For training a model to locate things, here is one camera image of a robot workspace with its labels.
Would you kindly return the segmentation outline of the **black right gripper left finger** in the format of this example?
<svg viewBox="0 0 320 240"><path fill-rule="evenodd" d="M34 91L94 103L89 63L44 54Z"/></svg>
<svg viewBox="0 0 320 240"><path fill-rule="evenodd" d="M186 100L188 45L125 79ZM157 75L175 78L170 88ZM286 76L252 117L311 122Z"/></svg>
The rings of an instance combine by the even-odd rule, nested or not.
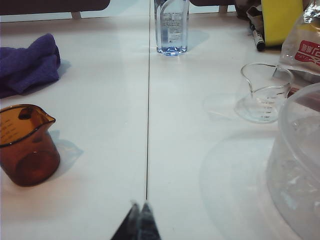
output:
<svg viewBox="0 0 320 240"><path fill-rule="evenodd" d="M139 215L139 204L132 202L130 210L113 234L111 240L136 240Z"/></svg>

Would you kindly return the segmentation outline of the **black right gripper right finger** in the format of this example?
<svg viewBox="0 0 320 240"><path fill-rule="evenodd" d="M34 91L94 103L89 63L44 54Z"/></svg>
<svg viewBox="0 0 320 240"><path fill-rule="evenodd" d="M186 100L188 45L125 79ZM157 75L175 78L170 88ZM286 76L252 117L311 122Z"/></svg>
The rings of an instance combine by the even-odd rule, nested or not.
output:
<svg viewBox="0 0 320 240"><path fill-rule="evenodd" d="M160 240L157 224L153 215L152 208L148 202L143 204L137 222L138 240Z"/></svg>

